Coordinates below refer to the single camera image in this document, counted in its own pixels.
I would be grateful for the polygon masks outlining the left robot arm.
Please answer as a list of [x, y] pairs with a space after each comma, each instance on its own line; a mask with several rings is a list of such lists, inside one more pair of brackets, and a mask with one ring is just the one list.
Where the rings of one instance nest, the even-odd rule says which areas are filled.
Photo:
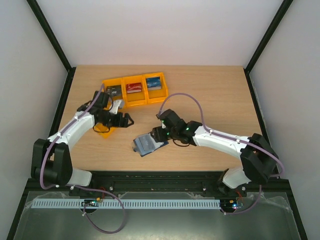
[[31, 177], [39, 180], [44, 190], [61, 186], [87, 187], [92, 173], [73, 167], [70, 152], [81, 137], [98, 124], [106, 127], [106, 133], [111, 128], [132, 126], [134, 121], [130, 115], [119, 111], [124, 105], [123, 99], [113, 100], [108, 93], [96, 91], [93, 99], [82, 104], [61, 130], [35, 141]]

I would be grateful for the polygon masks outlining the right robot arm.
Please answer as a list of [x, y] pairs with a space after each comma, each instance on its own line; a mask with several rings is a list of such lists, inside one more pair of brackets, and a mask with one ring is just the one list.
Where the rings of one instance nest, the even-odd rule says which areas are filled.
[[157, 118], [161, 126], [150, 132], [157, 143], [168, 140], [197, 147], [207, 147], [229, 154], [241, 161], [240, 167], [227, 169], [218, 183], [218, 191], [229, 196], [243, 184], [265, 185], [272, 177], [278, 158], [267, 140], [260, 134], [237, 136], [217, 131], [201, 122], [185, 122], [173, 110], [168, 109]]

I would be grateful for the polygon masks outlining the blue leather card holder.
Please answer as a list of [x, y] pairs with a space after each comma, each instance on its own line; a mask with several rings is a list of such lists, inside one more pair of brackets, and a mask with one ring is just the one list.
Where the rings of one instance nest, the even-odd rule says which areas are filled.
[[132, 142], [132, 149], [141, 157], [153, 153], [159, 148], [168, 145], [169, 142], [152, 142], [149, 133], [145, 133], [136, 137]]

